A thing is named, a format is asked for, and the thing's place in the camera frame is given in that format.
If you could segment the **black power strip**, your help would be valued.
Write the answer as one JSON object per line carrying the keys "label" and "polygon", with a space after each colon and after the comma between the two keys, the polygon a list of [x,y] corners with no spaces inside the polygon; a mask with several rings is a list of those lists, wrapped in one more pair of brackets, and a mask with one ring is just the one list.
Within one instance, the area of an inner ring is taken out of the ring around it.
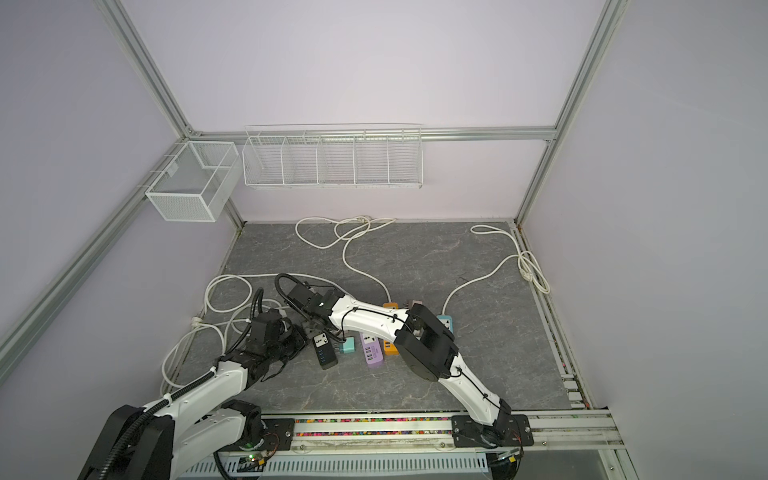
{"label": "black power strip", "polygon": [[338,358],[330,337],[324,330],[314,327],[306,329],[308,340],[311,342],[318,363],[323,370],[333,368],[338,364]]}

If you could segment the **purple power strip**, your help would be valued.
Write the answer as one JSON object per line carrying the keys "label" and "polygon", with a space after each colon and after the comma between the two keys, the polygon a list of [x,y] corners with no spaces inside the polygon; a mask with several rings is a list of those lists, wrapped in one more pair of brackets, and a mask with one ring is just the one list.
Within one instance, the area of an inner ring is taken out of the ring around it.
{"label": "purple power strip", "polygon": [[384,361],[380,340],[374,336],[360,333],[361,345],[366,364],[373,367]]}

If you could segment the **orange power strip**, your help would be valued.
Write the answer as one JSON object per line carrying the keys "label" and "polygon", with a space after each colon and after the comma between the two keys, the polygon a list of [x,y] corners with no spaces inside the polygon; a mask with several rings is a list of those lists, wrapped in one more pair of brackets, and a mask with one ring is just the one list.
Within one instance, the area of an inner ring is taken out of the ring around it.
{"label": "orange power strip", "polygon": [[[394,302],[389,302],[384,304],[385,308],[390,309],[398,309],[398,304]],[[389,341],[383,341],[382,342],[382,351],[385,356],[398,356],[399,352],[397,348],[394,346],[392,342]]]}

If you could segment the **teal power strip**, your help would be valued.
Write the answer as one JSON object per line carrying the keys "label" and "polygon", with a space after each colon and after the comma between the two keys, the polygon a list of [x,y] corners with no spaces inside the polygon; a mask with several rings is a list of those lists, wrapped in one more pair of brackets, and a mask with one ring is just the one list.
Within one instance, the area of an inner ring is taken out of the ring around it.
{"label": "teal power strip", "polygon": [[453,319],[449,315],[438,315],[438,321],[451,333],[454,333]]}

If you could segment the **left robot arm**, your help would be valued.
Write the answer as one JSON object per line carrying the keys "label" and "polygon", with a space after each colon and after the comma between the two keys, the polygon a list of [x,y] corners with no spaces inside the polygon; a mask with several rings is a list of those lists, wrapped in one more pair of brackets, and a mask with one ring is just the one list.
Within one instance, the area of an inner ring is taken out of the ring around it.
{"label": "left robot arm", "polygon": [[308,343],[303,327],[265,309],[257,292],[249,324],[202,376],[141,407],[124,405],[107,419],[79,476],[82,479],[176,479],[199,461],[234,447],[262,460],[280,447],[259,406],[239,399],[273,378]]}

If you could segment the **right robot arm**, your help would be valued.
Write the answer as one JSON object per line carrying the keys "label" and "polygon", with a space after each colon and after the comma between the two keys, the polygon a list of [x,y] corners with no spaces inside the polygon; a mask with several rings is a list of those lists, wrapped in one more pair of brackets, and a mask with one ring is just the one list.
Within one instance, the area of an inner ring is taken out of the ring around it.
{"label": "right robot arm", "polygon": [[277,274],[274,285],[289,307],[322,330],[355,331],[392,343],[415,375],[441,384],[464,406],[480,428],[482,445],[522,441],[524,429],[509,404],[472,372],[454,334],[427,307],[377,306],[338,289],[318,293],[288,273]]}

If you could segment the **white mesh box basket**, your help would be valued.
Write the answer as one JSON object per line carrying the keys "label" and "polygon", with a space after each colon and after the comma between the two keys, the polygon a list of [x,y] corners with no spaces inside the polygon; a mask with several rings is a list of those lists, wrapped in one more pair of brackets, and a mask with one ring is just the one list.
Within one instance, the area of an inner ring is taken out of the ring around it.
{"label": "white mesh box basket", "polygon": [[242,174],[235,143],[187,141],[148,186],[146,197],[168,222],[214,223]]}

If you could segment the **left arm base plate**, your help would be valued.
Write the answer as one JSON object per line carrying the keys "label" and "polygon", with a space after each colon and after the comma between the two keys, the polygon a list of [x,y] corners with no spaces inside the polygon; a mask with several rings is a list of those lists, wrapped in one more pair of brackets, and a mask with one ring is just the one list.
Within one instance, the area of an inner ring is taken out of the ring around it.
{"label": "left arm base plate", "polygon": [[292,445],[294,430],[294,418],[266,418],[262,420],[262,426],[253,436],[244,436],[236,443],[224,447],[223,450],[226,452],[288,451]]}

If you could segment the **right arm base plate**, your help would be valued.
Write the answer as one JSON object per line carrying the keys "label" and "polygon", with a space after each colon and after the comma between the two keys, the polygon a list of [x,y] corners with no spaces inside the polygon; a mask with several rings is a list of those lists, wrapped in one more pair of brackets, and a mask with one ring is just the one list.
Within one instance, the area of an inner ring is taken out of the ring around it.
{"label": "right arm base plate", "polygon": [[526,415],[503,416],[496,425],[482,425],[469,415],[451,417],[451,434],[459,448],[530,447],[535,441]]}

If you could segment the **aluminium front rail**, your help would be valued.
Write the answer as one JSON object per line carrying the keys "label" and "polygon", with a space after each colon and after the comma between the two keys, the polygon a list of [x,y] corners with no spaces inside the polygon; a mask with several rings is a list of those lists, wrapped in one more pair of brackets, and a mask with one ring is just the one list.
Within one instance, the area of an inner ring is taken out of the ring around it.
{"label": "aluminium front rail", "polygon": [[[624,442],[611,414],[604,411],[531,411],[526,415],[532,427],[530,447],[459,448],[451,434],[451,417],[458,412],[393,414],[262,415],[262,419],[295,419],[294,438],[288,451],[278,454],[363,455],[392,452],[529,452],[536,450],[618,450]],[[225,456],[248,456],[264,462],[255,451],[226,452]]]}

